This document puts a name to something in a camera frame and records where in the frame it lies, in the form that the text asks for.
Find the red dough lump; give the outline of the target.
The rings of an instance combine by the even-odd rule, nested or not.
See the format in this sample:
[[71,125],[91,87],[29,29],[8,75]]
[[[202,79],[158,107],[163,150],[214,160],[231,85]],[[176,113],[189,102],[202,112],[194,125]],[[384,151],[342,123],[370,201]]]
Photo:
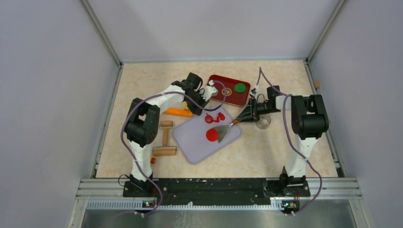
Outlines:
[[211,114],[207,113],[204,120],[207,124],[212,124],[212,123],[219,123],[221,121],[225,120],[225,115],[222,112],[216,113],[216,116],[213,117]]

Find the metal ring cutter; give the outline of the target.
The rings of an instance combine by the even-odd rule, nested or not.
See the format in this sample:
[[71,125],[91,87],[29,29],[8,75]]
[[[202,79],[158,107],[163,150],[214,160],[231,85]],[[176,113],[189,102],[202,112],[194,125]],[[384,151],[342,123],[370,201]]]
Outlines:
[[259,120],[255,122],[255,125],[259,129],[265,130],[271,125],[271,118],[268,115],[260,115]]

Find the dark red lacquer tray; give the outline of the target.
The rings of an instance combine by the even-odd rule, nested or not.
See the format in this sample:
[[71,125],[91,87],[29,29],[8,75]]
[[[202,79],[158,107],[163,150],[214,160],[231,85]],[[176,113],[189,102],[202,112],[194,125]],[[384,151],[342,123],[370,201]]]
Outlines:
[[[214,83],[214,86],[218,90],[218,94],[216,96],[211,97],[212,100],[215,101],[223,101],[225,98],[225,103],[229,105],[234,105],[238,107],[245,106],[249,97],[249,91],[251,88],[250,83],[246,81],[241,81],[229,77],[219,76],[219,75],[211,75],[209,81],[219,81],[220,83]],[[234,90],[234,86],[237,83],[244,83],[246,85],[246,91],[244,93],[237,93]]]

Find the metal scraper wooden handle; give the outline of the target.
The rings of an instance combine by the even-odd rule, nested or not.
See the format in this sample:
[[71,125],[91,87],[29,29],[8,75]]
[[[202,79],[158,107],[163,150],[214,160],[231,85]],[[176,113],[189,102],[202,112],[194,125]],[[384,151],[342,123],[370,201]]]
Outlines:
[[226,135],[228,134],[230,128],[234,125],[237,125],[240,122],[241,122],[240,119],[234,119],[231,121],[231,123],[229,123],[227,125],[221,125],[221,126],[214,127],[213,129],[218,133],[217,142],[221,143],[224,140],[224,138],[226,137]]

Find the lavender plastic tray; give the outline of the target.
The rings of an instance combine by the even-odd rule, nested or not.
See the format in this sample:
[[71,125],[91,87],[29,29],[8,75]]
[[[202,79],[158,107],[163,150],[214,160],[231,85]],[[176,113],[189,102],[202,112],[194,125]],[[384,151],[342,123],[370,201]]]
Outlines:
[[[207,113],[215,117],[218,112],[222,112],[225,115],[226,118],[224,121],[211,124],[205,122],[204,118]],[[220,109],[213,112],[204,111],[200,116],[196,115],[190,120],[176,126],[172,131],[172,136],[186,160],[190,164],[198,164],[241,137],[242,130],[235,125],[230,128],[221,143],[207,140],[206,132],[209,129],[227,125],[231,121],[232,117],[224,107],[220,107]]]

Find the red round dough wrapper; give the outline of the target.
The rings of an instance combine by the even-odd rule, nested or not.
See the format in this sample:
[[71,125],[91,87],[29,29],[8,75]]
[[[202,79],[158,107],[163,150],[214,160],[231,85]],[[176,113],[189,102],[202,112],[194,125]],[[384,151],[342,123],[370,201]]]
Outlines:
[[216,129],[211,128],[206,132],[206,138],[210,142],[218,141],[219,133]]

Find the wooden dough roller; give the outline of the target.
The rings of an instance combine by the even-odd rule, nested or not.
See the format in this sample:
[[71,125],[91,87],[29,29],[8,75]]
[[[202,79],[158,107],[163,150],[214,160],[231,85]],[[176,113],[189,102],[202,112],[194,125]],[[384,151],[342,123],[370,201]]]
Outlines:
[[170,130],[173,128],[173,121],[165,120],[160,122],[160,129],[162,130],[162,146],[154,147],[152,156],[175,156],[177,154],[177,147],[169,145]]

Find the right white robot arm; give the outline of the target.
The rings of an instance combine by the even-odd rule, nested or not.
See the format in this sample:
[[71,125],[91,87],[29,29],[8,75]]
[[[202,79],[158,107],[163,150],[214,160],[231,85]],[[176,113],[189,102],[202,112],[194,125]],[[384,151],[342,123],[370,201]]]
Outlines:
[[257,122],[264,114],[290,112],[291,127],[298,147],[293,148],[295,155],[283,167],[278,188],[283,195],[291,196],[297,189],[304,187],[307,160],[318,139],[328,130],[329,119],[321,95],[287,97],[278,85],[268,87],[267,95],[268,99],[264,102],[251,97],[231,123]]

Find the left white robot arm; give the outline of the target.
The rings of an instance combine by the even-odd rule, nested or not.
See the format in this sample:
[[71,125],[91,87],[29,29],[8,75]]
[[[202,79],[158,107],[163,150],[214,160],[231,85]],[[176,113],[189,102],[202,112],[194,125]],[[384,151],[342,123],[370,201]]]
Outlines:
[[210,98],[218,92],[212,80],[205,86],[201,84],[202,79],[198,75],[189,73],[186,79],[172,82],[158,94],[132,101],[121,135],[126,135],[129,141],[125,145],[133,158],[129,178],[140,196],[152,192],[152,183],[149,181],[153,174],[150,144],[157,136],[161,114],[185,102],[193,115],[201,115]]

